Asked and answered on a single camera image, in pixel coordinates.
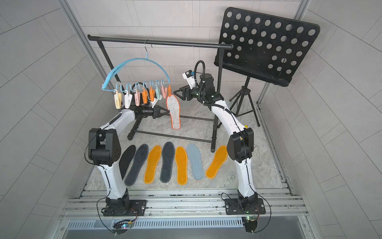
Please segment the orange rim insole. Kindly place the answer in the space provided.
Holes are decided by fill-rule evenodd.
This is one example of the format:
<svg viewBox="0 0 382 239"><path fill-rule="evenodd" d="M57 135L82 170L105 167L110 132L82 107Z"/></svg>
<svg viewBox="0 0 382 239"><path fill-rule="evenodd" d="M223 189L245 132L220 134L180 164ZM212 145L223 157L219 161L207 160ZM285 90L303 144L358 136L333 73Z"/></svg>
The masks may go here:
<svg viewBox="0 0 382 239"><path fill-rule="evenodd" d="M178 130L181 128L180 122L180 104L174 95L170 95L166 100L167 109L170 112L172 129Z"/></svg>

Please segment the blue multi-clip hanger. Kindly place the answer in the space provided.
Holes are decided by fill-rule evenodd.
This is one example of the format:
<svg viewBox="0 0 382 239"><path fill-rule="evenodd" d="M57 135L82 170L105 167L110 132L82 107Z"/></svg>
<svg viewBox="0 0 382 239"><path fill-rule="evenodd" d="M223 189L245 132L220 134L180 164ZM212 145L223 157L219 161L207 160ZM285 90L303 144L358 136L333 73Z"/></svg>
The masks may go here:
<svg viewBox="0 0 382 239"><path fill-rule="evenodd" d="M114 67L132 58L149 58L161 65L159 68L151 62L143 60L136 60L126 64L118 73L123 85L127 83L133 85L136 82L149 82L150 80L154 82L164 80L165 83L168 83L166 74L171 82L175 81L175 77L171 75L170 67L175 66L176 61L180 59L182 55L181 47L151 45L148 41L143 43L103 41L102 43Z"/></svg>

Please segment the orange yellow shoe insole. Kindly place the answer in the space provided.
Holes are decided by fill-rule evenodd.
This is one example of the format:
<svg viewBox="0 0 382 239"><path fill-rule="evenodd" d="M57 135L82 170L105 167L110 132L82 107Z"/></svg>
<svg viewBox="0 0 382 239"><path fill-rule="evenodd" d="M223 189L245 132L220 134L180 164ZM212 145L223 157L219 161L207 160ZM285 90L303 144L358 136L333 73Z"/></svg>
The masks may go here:
<svg viewBox="0 0 382 239"><path fill-rule="evenodd" d="M144 174L144 183L151 184L155 178L157 164L161 158L162 148L159 145L154 146L148 154L147 167Z"/></svg>

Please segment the dark grey shoe insole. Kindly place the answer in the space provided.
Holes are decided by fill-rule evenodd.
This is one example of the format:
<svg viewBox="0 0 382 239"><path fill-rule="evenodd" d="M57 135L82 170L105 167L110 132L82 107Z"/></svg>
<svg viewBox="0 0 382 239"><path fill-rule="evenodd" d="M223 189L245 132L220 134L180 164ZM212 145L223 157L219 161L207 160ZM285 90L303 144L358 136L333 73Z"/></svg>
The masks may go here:
<svg viewBox="0 0 382 239"><path fill-rule="evenodd" d="M135 183L138 174L148 157L149 147L147 144L142 144L136 151L132 167L125 178L125 185L131 186Z"/></svg>

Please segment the light blue insole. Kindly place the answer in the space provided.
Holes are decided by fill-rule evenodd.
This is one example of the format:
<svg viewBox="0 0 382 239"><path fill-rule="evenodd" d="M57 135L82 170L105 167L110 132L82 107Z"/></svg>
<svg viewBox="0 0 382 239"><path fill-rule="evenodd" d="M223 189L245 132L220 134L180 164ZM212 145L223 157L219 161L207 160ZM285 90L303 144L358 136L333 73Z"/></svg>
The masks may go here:
<svg viewBox="0 0 382 239"><path fill-rule="evenodd" d="M186 149L188 160L191 163L192 173L194 176L194 179L201 180L204 177L204 168L202 164L202 154L199 150L199 148L193 144L190 143L187 146Z"/></svg>

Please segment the black shoe insole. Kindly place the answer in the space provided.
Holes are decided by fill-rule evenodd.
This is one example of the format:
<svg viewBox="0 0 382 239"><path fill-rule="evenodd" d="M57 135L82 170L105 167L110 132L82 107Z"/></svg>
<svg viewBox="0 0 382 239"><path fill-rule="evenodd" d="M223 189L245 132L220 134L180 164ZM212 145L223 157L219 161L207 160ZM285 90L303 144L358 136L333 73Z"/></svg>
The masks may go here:
<svg viewBox="0 0 382 239"><path fill-rule="evenodd" d="M127 169L134 158L136 152L136 146L135 145L130 145L122 154L120 160L119 160L119 169L120 169L120 174L121 178L124 179Z"/></svg>

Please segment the black garment rack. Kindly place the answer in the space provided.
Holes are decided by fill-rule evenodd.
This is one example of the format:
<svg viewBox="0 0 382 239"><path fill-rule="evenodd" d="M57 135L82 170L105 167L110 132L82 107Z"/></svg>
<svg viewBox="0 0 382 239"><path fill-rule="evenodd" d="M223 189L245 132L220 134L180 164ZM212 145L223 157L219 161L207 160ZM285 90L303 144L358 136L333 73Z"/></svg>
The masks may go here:
<svg viewBox="0 0 382 239"><path fill-rule="evenodd" d="M148 106L149 101L154 101L154 98L157 98L159 101L156 106L161 106L167 109L166 100L170 95L174 95L174 92L171 90L171 81L167 76L168 83L165 83L164 80L156 82L137 82L134 87L130 85L126 85L126 87L119 88L119 92L124 91L122 93L122 107L132 109L135 106ZM209 140L211 143L211 151L215 152L216 146L216 133L217 133L217 121L218 117L215 116L213 119L214 126L212 132L212 139Z"/></svg>

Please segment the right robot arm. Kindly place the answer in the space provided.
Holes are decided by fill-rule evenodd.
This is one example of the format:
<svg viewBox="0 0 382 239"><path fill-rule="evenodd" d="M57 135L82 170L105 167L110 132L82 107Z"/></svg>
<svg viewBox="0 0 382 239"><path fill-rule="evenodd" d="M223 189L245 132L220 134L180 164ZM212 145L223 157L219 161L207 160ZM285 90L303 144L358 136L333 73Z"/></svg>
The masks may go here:
<svg viewBox="0 0 382 239"><path fill-rule="evenodd" d="M254 151L253 130L239 122L227 106L224 97L215 90L214 79L211 74L206 73L204 61L199 60L194 70L185 72L183 77L189 85L179 89L182 95L178 97L183 101L197 99L207 106L218 117L229 135L226 148L228 156L235 161L240 210L249 213L258 209L260 214L265 214L265 209L262 207L264 203L255 190L251 171L251 158Z"/></svg>

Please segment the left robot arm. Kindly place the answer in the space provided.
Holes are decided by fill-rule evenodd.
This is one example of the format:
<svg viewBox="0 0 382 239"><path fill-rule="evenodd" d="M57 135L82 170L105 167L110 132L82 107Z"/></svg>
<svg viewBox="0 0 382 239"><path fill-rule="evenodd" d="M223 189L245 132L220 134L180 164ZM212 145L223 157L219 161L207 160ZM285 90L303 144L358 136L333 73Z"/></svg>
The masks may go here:
<svg viewBox="0 0 382 239"><path fill-rule="evenodd" d="M142 118L152 116L156 119L168 116L171 112L161 106L155 106L154 103L148 106L135 106L132 109L123 108L122 93L124 91L118 91L121 87L121 84L117 83L115 89L111 90L114 93L118 114L101 128L93 128L89 131L89 144L85 151L88 156L84 156L89 164L97 166L102 173L107 189L106 207L102 213L107 216L128 214L135 205L130 203L123 179L136 148L133 145L122 153L118 136L128 124L134 121L135 125L128 136L132 139Z"/></svg>

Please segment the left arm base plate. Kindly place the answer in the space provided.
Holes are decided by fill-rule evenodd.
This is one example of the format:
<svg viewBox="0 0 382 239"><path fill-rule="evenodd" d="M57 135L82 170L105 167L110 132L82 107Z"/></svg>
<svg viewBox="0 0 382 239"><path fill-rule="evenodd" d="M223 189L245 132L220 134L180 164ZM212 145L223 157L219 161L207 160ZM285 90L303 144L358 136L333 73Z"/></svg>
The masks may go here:
<svg viewBox="0 0 382 239"><path fill-rule="evenodd" d="M124 216L144 216L147 206L147 200L130 200L129 203L113 206L107 203L101 210L105 217L124 217Z"/></svg>

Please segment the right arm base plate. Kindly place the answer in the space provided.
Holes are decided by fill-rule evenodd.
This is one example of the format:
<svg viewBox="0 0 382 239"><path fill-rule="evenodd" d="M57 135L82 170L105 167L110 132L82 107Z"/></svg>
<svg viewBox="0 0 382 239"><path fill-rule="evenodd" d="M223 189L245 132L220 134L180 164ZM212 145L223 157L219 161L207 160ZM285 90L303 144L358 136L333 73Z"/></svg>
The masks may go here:
<svg viewBox="0 0 382 239"><path fill-rule="evenodd" d="M262 199L250 206L243 207L238 199L223 199L225 203L225 211L227 215L263 215L266 214L265 205Z"/></svg>

